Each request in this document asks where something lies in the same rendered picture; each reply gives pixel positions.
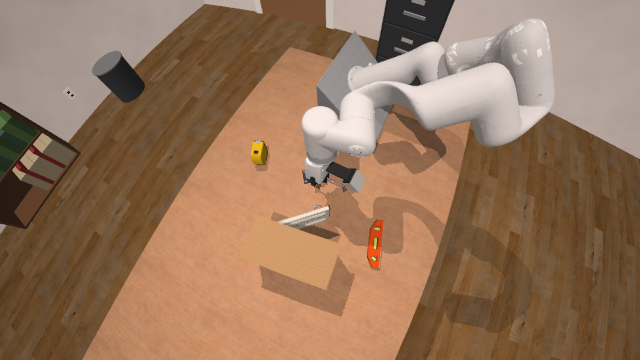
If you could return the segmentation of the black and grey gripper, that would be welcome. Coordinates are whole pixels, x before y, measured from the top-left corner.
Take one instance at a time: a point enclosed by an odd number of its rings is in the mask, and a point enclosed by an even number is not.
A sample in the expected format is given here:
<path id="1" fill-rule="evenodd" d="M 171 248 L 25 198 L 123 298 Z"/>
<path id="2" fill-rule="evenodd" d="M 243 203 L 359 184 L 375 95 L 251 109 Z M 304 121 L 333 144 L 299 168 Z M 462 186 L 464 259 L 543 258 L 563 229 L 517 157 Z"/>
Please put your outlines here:
<path id="1" fill-rule="evenodd" d="M 332 160 L 331 162 L 335 162 L 336 158 L 337 158 L 337 155 L 333 159 L 334 161 Z M 312 180 L 311 180 L 312 186 L 315 187 L 317 183 L 318 184 L 327 183 L 327 177 L 329 178 L 329 172 L 327 172 L 326 169 L 328 168 L 331 162 L 327 164 L 316 164 L 312 162 L 308 157 L 306 158 L 305 176 L 308 180 L 312 177 Z"/>

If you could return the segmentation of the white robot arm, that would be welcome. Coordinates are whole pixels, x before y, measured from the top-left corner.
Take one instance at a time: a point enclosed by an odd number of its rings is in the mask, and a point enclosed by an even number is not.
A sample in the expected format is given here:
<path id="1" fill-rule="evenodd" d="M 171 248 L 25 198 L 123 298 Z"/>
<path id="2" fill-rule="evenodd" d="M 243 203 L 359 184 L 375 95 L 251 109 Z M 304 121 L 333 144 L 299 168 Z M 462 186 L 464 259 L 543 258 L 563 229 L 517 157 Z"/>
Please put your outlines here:
<path id="1" fill-rule="evenodd" d="M 341 102 L 340 121 L 324 106 L 304 114 L 303 137 L 312 162 L 327 164 L 337 151 L 354 157 L 371 155 L 376 147 L 375 109 L 383 106 L 407 107 L 428 131 L 472 121 L 476 140 L 496 147 L 527 132 L 555 101 L 549 33 L 546 24 L 535 18 L 446 50 L 428 42 L 361 69 L 355 66 L 349 71 L 351 92 Z M 409 85 L 415 75 L 423 85 Z M 356 193 L 366 180 L 356 168 L 335 162 L 326 171 L 344 179 Z"/>

